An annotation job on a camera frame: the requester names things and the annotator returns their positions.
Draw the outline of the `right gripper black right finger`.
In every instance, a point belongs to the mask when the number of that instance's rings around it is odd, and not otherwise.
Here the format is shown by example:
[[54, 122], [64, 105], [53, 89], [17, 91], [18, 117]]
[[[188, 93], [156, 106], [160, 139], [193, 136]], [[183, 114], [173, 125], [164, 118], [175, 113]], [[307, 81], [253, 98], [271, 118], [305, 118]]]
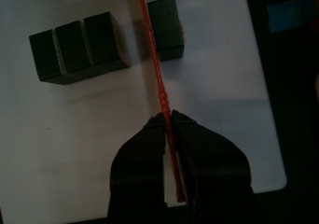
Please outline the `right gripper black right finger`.
[[172, 112], [192, 224], [257, 224], [248, 159], [236, 145]]

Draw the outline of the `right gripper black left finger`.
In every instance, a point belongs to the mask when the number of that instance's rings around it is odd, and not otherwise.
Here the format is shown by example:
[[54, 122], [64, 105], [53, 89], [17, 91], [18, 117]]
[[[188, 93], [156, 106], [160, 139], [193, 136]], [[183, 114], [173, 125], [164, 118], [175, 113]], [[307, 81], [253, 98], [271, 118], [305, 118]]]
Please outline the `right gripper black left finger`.
[[165, 223], [164, 147], [164, 121], [157, 114], [121, 145], [112, 161], [107, 224]]

